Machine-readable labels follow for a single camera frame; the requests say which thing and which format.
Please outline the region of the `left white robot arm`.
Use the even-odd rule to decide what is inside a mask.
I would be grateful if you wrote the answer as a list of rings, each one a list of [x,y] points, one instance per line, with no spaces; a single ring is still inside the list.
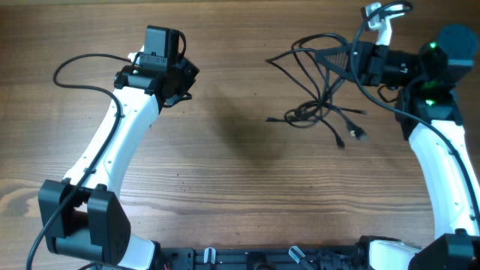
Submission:
[[[81,158],[61,181],[46,180],[38,193],[42,229],[25,266],[45,242],[49,252],[86,260],[91,267],[171,269],[156,241],[131,232],[119,201],[127,168],[164,108],[191,99],[198,68],[186,58],[185,35],[150,25],[139,52],[115,75],[111,104]]]

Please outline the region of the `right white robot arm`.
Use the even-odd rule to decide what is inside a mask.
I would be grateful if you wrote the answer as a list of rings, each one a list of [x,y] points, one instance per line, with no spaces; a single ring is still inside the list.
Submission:
[[[348,43],[315,55],[349,81],[398,88],[395,118],[420,163],[433,209],[435,239],[427,247],[371,238],[364,260],[371,269],[477,269],[479,183],[455,88],[473,67],[478,40],[466,26],[447,25],[411,54],[390,49],[390,34],[384,30],[376,43]]]

